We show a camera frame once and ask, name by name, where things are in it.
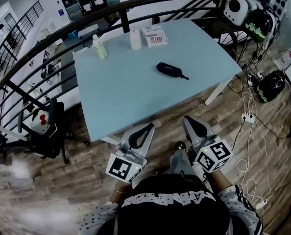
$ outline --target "white table leg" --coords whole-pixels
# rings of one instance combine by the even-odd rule
[[[111,136],[106,136],[104,138],[102,138],[101,140],[107,142],[107,143],[111,143],[111,144],[114,144],[114,145],[118,145],[121,141],[120,138],[114,136],[114,135],[111,135]]]
[[[209,96],[209,98],[205,101],[205,105],[210,105],[212,101],[220,94],[224,88],[228,85],[228,83],[233,79],[234,76],[224,80],[221,82],[216,89],[212,92],[212,94]]]

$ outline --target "white power strip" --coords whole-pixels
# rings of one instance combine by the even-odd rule
[[[242,121],[254,123],[254,116],[250,113],[242,113]]]

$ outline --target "bottle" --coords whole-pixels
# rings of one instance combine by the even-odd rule
[[[138,29],[133,29],[130,31],[130,45],[133,50],[138,50],[141,48],[141,37]]]
[[[96,48],[99,58],[100,59],[106,58],[107,52],[101,42],[101,39],[97,37],[97,35],[93,35],[92,38],[93,38],[92,44]]]

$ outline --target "white sleeve with black dots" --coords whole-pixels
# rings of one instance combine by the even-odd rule
[[[262,221],[243,195],[243,190],[239,185],[230,186],[222,190],[218,196],[228,207],[230,215],[238,217],[246,225],[249,235],[262,234]],[[231,228],[228,229],[228,235],[236,235],[230,232],[232,231]]]
[[[117,207],[118,204],[107,202],[103,206],[93,208],[81,220],[78,235],[96,235],[107,221],[117,216]]]

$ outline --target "person's leg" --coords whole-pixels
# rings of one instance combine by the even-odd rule
[[[194,169],[191,167],[185,150],[177,150],[170,157],[171,174],[181,174],[196,176]]]

